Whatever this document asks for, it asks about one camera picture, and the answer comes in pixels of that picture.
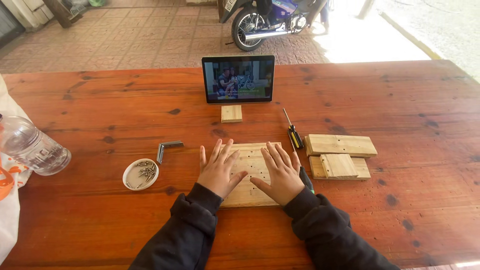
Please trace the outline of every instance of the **hand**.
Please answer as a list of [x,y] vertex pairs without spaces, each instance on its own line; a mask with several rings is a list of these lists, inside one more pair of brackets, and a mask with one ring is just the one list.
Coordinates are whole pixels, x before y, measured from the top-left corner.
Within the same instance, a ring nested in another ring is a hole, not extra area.
[[273,146],[268,142],[267,148],[268,151],[262,148],[261,152],[270,174],[270,185],[256,177],[250,178],[250,182],[279,205],[285,206],[305,187],[299,177],[300,160],[297,153],[294,153],[290,161],[290,157],[279,144]]
[[233,140],[230,139],[222,152],[220,152],[222,139],[218,139],[208,163],[205,157],[205,147],[200,146],[200,176],[198,177],[197,183],[210,189],[213,193],[224,199],[248,174],[248,172],[243,171],[230,178],[230,170],[240,155],[240,151],[237,150],[228,156],[232,144]]

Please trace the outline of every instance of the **screwdriver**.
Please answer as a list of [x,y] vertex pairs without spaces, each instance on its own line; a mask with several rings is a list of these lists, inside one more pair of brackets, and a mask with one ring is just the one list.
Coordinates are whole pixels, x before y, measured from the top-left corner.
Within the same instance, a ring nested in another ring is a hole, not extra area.
[[[292,143],[293,151],[298,155],[297,150],[295,149],[295,146],[293,145],[293,140],[292,140],[291,137],[290,137],[290,142]],[[310,180],[310,177],[308,177],[307,172],[305,171],[305,168],[301,164],[300,164],[299,176],[300,176],[300,179],[303,182],[303,184],[306,185],[307,188],[310,189],[310,191],[313,194],[315,194],[315,191],[313,190],[312,181]]]
[[301,141],[299,133],[295,130],[295,126],[292,125],[290,122],[290,119],[288,118],[287,111],[285,111],[285,108],[283,109],[283,113],[285,114],[285,117],[287,118],[288,121],[288,136],[290,137],[290,140],[292,141],[293,148],[297,149],[302,149],[303,148],[303,142]]

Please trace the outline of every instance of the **chrome exhaust pipe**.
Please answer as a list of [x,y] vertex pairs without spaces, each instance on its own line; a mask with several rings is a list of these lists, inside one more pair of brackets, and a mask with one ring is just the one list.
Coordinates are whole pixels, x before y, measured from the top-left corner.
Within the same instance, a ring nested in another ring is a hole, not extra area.
[[246,33],[245,35],[245,41],[252,41],[252,40],[259,40],[259,39],[264,39],[267,37],[276,37],[276,36],[282,36],[292,33],[292,31],[272,31],[272,32],[266,32],[266,33]]

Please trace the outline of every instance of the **license plate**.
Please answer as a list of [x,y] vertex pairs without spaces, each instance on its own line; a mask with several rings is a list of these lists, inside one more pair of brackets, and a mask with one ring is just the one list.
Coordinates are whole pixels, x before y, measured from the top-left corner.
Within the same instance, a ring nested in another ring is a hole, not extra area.
[[233,5],[235,5],[236,2],[237,0],[228,0],[225,9],[228,10],[228,12],[232,11]]

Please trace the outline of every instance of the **tablet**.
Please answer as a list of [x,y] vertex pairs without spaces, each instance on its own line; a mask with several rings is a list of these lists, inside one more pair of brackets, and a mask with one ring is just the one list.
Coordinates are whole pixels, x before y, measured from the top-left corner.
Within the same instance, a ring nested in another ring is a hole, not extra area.
[[275,56],[203,57],[208,104],[271,102]]

